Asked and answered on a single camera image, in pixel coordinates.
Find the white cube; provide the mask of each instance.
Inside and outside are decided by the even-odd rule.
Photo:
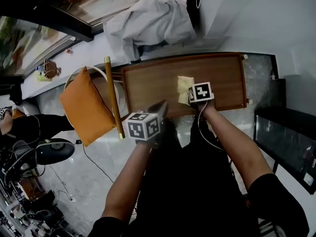
[[[214,94],[212,93],[211,84],[209,82],[193,84],[188,91],[190,103],[214,99]]]
[[[150,140],[160,132],[158,114],[132,113],[126,119],[128,136],[136,140]]]

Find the wooden board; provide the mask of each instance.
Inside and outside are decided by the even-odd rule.
[[[246,90],[240,53],[217,53],[165,58],[122,69],[129,112],[136,112],[163,99],[169,103],[168,117],[193,114],[178,103],[178,76],[209,81],[217,110],[246,106]]]

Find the tile floor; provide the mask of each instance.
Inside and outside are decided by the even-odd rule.
[[[251,138],[254,129],[254,110],[269,92],[270,72],[272,69],[271,59],[265,55],[249,55],[243,61],[246,93],[253,100],[252,105],[245,109],[221,112],[232,124],[245,132]],[[36,97],[39,109],[43,114],[63,115],[64,110],[59,102],[59,94],[63,85],[47,91]],[[190,129],[193,122],[192,116],[184,116],[174,120],[180,143],[185,146],[190,141]],[[75,142],[78,136],[75,131],[61,132],[57,138],[64,138]],[[131,154],[135,142],[128,138],[120,140],[114,129],[101,138],[97,139],[85,152],[113,179],[118,176],[126,160]],[[265,154],[270,166],[274,160]],[[50,167],[46,168],[45,174],[40,177],[43,187],[48,191],[52,189],[56,197],[59,197],[58,207],[64,213],[65,219],[81,234],[88,235],[93,223],[97,220],[104,208],[106,194],[111,187],[111,181],[84,155],[82,145],[76,145],[73,156],[63,162],[52,165],[61,180],[66,183],[72,200],[65,193],[64,186]],[[246,189],[240,175],[233,166],[236,179],[241,192]]]

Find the person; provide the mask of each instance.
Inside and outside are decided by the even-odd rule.
[[[0,148],[10,147],[18,140],[37,146],[38,141],[51,139],[61,131],[73,129],[66,116],[39,114],[13,119],[11,109],[7,109],[0,121]]]
[[[218,140],[205,120],[199,128],[219,149],[201,136],[197,117],[184,148],[175,126],[165,121],[157,149],[151,142],[137,143],[89,237],[308,235],[302,207],[274,175],[255,142],[218,113],[212,102],[203,115]],[[241,174],[249,203],[228,156]],[[129,224],[136,203],[137,216]],[[266,228],[259,219],[265,220]]]

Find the wooden rod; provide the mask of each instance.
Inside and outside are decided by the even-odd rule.
[[[118,102],[117,102],[117,98],[115,94],[114,82],[113,82],[113,77],[112,77],[111,60],[109,56],[104,57],[104,66],[105,66],[105,72],[107,74],[107,79],[108,79],[108,87],[109,87],[111,105],[112,105],[113,113],[114,113],[114,119],[118,127],[118,134],[121,139],[124,139],[125,134],[124,134],[123,126],[122,126],[122,121],[120,120],[119,107],[118,107]]]

